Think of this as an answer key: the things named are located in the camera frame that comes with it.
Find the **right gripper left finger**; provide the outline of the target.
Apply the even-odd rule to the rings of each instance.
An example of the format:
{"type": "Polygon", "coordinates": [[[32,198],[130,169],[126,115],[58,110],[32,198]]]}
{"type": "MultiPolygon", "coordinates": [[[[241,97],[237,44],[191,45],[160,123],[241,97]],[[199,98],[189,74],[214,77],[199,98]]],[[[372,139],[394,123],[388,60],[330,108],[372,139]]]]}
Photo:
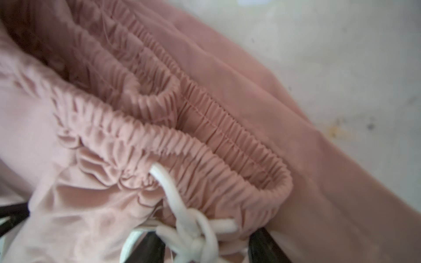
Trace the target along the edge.
{"type": "Polygon", "coordinates": [[[155,232],[148,232],[125,263],[164,263],[166,245],[155,232]]]}

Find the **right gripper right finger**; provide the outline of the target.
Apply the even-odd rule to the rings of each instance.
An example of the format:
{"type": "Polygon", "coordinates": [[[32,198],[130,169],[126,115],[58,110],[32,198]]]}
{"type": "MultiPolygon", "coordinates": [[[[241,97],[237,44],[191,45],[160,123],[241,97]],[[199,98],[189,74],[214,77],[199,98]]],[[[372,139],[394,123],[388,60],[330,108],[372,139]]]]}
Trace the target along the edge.
{"type": "Polygon", "coordinates": [[[250,236],[248,258],[250,263],[292,263],[265,228],[250,236]]]}

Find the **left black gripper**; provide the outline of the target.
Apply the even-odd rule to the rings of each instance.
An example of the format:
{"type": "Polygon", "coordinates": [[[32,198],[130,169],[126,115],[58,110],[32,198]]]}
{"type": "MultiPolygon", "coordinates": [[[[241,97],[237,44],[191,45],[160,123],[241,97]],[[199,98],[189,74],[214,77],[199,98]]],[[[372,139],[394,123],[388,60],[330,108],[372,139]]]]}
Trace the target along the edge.
{"type": "Polygon", "coordinates": [[[1,207],[1,237],[13,230],[30,216],[28,203],[17,203],[1,207]]]}

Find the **pink garment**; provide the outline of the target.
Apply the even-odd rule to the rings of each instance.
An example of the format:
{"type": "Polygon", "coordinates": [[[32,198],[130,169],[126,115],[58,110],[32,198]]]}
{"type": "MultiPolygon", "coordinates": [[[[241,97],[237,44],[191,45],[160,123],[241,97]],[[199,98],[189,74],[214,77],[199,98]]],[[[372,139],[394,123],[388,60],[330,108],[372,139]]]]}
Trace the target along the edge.
{"type": "Polygon", "coordinates": [[[162,1],[1,2],[5,263],[418,263],[421,215],[240,47],[162,1]]]}

